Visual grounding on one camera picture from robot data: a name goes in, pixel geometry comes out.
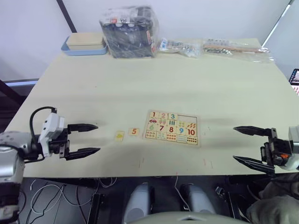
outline wooden puzzle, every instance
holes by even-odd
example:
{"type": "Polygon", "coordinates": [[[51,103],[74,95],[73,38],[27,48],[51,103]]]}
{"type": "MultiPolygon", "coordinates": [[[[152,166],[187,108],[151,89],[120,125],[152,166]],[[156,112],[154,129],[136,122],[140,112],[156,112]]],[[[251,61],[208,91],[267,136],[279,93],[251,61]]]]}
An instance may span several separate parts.
{"type": "Polygon", "coordinates": [[[144,138],[199,145],[198,118],[172,112],[150,110],[144,138]]]}

